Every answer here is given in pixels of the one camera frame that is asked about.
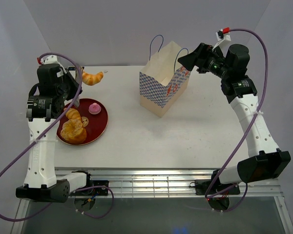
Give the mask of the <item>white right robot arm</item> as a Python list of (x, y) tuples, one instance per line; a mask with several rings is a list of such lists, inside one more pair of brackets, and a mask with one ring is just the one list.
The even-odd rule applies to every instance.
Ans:
[(244, 182), (246, 184), (278, 178), (291, 160), (290, 153), (282, 151), (271, 136), (265, 123), (254, 82), (246, 75), (250, 61), (249, 49), (233, 44), (226, 55), (219, 47), (200, 43), (188, 55), (178, 58), (187, 70), (197, 67), (197, 72), (210, 72), (221, 79), (221, 90), (234, 110), (244, 132), (248, 155), (236, 166), (213, 172), (210, 182), (205, 182), (205, 194), (223, 193), (226, 189)]

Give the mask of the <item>blue patterned paper bag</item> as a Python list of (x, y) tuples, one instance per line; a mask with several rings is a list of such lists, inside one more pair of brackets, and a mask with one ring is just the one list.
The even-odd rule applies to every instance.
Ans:
[(139, 73), (141, 106), (163, 117), (188, 86), (191, 71), (177, 61), (187, 54), (188, 49), (174, 41), (149, 54), (147, 64)]

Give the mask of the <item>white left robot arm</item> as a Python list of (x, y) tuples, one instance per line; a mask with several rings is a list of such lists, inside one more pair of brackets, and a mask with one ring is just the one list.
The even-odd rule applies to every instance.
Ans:
[(68, 69), (58, 61), (58, 53), (46, 53), (38, 57), (37, 76), (39, 82), (28, 95), (26, 118), (30, 133), (30, 149), (27, 173), (22, 186), (16, 189), (16, 197), (36, 202), (67, 201), (71, 192), (79, 190), (83, 195), (94, 189), (93, 181), (84, 172), (73, 172), (56, 177), (54, 156), (57, 130), (67, 108), (79, 106), (82, 92), (82, 71), (74, 63), (78, 73), (73, 78)]

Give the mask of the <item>golden fake croissant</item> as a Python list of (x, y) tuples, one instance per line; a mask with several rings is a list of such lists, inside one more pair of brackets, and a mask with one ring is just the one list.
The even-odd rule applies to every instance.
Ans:
[(64, 108), (64, 111), (66, 111), (66, 110), (67, 110), (67, 112), (66, 112), (65, 116), (67, 119), (77, 119), (79, 121), (82, 121), (82, 117), (81, 117), (78, 110), (76, 110), (74, 108)]
[(83, 83), (86, 85), (89, 85), (89, 86), (93, 86), (93, 85), (101, 82), (103, 77), (104, 77), (103, 72), (99, 72), (97, 74), (89, 74), (89, 73), (83, 71), (83, 73), (82, 73)]

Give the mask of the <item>pink fake donut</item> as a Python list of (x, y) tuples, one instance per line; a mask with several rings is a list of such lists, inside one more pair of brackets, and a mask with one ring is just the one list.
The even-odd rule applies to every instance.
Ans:
[(101, 112), (101, 106), (98, 103), (92, 103), (88, 107), (88, 111), (92, 115), (97, 115), (98, 113)]

